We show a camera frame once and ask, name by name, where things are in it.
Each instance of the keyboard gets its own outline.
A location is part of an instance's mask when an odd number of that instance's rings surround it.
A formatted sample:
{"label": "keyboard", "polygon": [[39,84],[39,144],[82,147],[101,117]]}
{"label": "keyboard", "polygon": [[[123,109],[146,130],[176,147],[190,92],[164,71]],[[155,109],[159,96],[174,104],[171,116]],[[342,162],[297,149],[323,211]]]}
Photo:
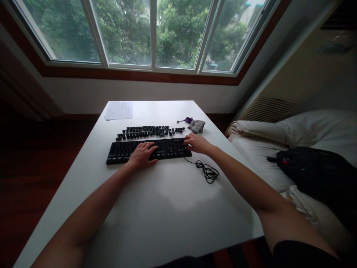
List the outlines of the keyboard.
{"label": "keyboard", "polygon": [[112,143],[110,147],[106,164],[112,165],[128,162],[130,155],[134,152],[136,147],[143,142],[154,142],[155,145],[158,146],[158,149],[150,155],[149,160],[192,156],[191,151],[184,148],[184,140],[185,138],[164,138],[160,140],[115,142]]}

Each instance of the window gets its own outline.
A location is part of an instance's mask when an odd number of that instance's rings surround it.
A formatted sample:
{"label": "window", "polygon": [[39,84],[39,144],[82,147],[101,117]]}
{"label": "window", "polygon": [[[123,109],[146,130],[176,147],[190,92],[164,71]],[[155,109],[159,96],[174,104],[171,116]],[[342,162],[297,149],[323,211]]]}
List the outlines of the window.
{"label": "window", "polygon": [[7,7],[46,65],[235,77],[277,2],[13,0]]}

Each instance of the glass pane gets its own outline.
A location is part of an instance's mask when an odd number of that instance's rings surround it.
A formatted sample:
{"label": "glass pane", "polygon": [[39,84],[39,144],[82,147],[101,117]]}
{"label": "glass pane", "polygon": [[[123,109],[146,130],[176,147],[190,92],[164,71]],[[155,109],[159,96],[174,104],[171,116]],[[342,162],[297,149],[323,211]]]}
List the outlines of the glass pane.
{"label": "glass pane", "polygon": [[226,0],[203,69],[230,71],[266,0]]}
{"label": "glass pane", "polygon": [[158,0],[156,65],[193,69],[211,0]]}
{"label": "glass pane", "polygon": [[17,3],[53,60],[100,62],[80,0]]}
{"label": "glass pane", "polygon": [[92,2],[108,61],[150,65],[150,1]]}

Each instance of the backpack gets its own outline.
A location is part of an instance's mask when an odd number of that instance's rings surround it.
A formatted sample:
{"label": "backpack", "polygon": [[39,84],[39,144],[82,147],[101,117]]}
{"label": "backpack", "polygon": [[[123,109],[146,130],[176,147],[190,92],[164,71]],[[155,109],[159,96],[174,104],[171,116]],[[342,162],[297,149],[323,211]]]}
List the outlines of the backpack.
{"label": "backpack", "polygon": [[357,169],[341,155],[297,147],[267,160],[276,162],[299,191],[325,203],[352,234],[356,233]]}

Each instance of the left hand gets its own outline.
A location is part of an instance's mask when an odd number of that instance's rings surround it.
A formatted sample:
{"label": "left hand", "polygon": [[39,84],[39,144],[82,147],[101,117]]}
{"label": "left hand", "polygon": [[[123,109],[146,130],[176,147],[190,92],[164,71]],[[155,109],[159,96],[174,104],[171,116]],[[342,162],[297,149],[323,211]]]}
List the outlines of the left hand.
{"label": "left hand", "polygon": [[131,154],[126,165],[133,170],[139,170],[155,164],[158,159],[149,161],[149,156],[158,148],[157,146],[153,146],[154,144],[155,143],[140,143]]}

